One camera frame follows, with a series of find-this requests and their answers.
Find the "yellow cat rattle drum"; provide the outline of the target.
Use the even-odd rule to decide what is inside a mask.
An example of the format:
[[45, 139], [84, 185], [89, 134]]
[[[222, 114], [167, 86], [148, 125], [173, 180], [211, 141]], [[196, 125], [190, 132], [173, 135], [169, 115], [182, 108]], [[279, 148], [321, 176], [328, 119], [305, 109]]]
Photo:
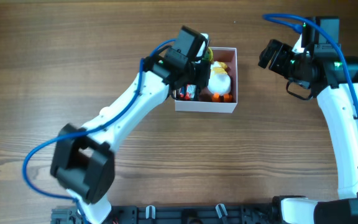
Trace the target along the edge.
[[211, 47], [208, 47], [208, 49], [206, 50], [203, 60], [207, 60], [209, 63], [214, 62], [214, 54], [213, 54], [213, 50], [211, 49]]

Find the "red toy fire truck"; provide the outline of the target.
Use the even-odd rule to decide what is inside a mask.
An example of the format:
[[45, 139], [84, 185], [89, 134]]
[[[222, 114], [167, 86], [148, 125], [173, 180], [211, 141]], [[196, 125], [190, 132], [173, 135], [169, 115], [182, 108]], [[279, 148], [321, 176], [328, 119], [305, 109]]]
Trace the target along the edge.
[[196, 85], [187, 84], [177, 91], [177, 98], [183, 101], [197, 101], [198, 87]]

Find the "white yellow plush duck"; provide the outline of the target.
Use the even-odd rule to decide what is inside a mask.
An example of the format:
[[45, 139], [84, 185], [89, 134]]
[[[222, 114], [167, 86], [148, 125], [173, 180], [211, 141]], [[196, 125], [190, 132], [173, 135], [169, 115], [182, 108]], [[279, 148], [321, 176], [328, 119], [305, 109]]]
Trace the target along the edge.
[[224, 62], [215, 61], [211, 64], [211, 72], [207, 89], [212, 94], [211, 100], [215, 103], [232, 103], [231, 77]]

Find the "pink white cardboard box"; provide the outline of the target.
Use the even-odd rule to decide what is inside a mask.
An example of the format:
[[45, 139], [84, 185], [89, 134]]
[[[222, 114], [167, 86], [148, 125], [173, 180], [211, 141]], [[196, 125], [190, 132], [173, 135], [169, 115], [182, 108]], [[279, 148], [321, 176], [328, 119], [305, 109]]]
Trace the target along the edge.
[[198, 101], [175, 100], [176, 111], [209, 112], [209, 113], [232, 113], [237, 106], [238, 100], [238, 70], [237, 49], [232, 47], [211, 47], [214, 59], [225, 62], [228, 65], [228, 75], [231, 78], [232, 103], [216, 103], [210, 100], [210, 92], [205, 88], [201, 91]]

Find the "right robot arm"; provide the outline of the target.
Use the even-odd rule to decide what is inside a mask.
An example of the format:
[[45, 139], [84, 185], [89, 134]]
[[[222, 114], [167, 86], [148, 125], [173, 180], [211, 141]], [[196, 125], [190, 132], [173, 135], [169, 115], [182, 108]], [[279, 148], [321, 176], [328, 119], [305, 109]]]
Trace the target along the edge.
[[270, 223], [358, 223], [358, 58], [346, 57], [339, 43], [339, 19], [265, 14], [266, 21], [299, 34], [294, 46], [271, 40], [259, 66], [310, 91], [328, 125], [337, 165], [338, 198], [311, 200], [276, 196]]

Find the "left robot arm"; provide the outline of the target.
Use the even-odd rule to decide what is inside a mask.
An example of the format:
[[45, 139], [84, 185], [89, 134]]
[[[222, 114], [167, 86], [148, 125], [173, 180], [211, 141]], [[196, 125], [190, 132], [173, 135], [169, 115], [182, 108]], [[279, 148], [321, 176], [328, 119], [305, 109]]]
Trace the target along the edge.
[[115, 156], [130, 132], [173, 91], [206, 85], [208, 44], [208, 34], [183, 26], [175, 39], [140, 60], [130, 87], [97, 117], [60, 130], [50, 173], [73, 197], [83, 223], [102, 223], [109, 216], [106, 193], [115, 178]]

